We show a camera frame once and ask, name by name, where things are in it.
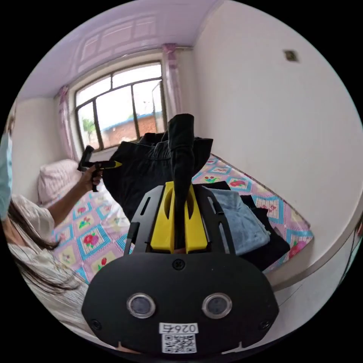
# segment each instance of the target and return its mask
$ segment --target long dark hair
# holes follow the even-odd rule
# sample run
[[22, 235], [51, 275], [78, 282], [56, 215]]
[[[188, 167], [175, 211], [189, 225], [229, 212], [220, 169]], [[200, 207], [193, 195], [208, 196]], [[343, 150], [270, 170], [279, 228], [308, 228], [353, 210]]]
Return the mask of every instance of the long dark hair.
[[[23, 217], [20, 210], [16, 206], [16, 204], [11, 201], [9, 210], [8, 210], [8, 216], [11, 221], [16, 223], [23, 232], [40, 248], [47, 249], [49, 251], [54, 250], [58, 247], [59, 241], [55, 243], [47, 242], [40, 238], [30, 227], [27, 220]], [[15, 256], [13, 253], [13, 258], [15, 260], [16, 265], [18, 266], [22, 276], [39, 287], [41, 290], [51, 293], [51, 294], [61, 294], [62, 292], [66, 290], [76, 290], [78, 288], [78, 284], [70, 284], [71, 280], [74, 279], [74, 274], [70, 276], [68, 279], [66, 279], [63, 282], [56, 283], [52, 281], [48, 281], [46, 278], [41, 276], [39, 273], [34, 271], [32, 268], [30, 268], [26, 263], [24, 263], [22, 260], [20, 260], [17, 256]]]

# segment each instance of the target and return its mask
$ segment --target qr code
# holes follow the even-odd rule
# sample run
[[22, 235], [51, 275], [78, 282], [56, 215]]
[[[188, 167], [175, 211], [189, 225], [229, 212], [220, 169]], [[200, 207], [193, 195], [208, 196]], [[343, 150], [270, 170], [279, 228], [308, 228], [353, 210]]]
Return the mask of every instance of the qr code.
[[162, 334], [163, 353], [196, 353], [195, 334]]

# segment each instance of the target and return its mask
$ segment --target blue roof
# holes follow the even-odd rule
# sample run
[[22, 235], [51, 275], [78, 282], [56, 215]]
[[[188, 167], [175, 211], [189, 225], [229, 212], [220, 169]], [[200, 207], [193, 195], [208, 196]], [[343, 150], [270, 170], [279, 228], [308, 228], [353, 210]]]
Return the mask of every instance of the blue roof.
[[[153, 113], [146, 113], [146, 114], [143, 114], [143, 115], [138, 115], [137, 119], [145, 118], [145, 117], [149, 117], [149, 116], [154, 116], [154, 114]], [[117, 126], [122, 125], [122, 124], [126, 124], [126, 123], [131, 122], [131, 121], [133, 121], [133, 117], [129, 117], [127, 120], [124, 120], [124, 121], [118, 122], [116, 124], [113, 124], [111, 126], [105, 127], [104, 129], [101, 129], [101, 131], [108, 131], [110, 129], [113, 129], [114, 127], [117, 127]]]

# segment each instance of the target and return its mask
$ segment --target electrical outlet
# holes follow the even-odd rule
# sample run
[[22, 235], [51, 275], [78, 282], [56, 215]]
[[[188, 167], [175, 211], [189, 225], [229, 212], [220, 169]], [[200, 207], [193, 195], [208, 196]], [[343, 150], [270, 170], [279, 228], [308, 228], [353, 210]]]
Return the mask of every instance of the electrical outlet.
[[289, 61], [289, 62], [298, 62], [298, 55], [296, 53], [295, 50], [284, 50], [285, 53], [285, 58]]

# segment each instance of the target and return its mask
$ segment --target red brick building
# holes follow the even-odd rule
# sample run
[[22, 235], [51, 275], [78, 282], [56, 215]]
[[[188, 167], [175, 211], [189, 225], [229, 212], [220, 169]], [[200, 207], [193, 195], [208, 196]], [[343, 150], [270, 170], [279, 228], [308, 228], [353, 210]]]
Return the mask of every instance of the red brick building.
[[[163, 132], [164, 128], [162, 126], [157, 128], [157, 121], [153, 114], [148, 115], [140, 115], [137, 119], [140, 137], [145, 135], [147, 132]], [[102, 140], [104, 147], [117, 146], [122, 141], [134, 141], [137, 139], [135, 122], [133, 118], [129, 118], [128, 120], [113, 125], [107, 129], [101, 130]], [[96, 132], [92, 132], [89, 137], [89, 144], [93, 146], [95, 149], [98, 149], [98, 140]]]

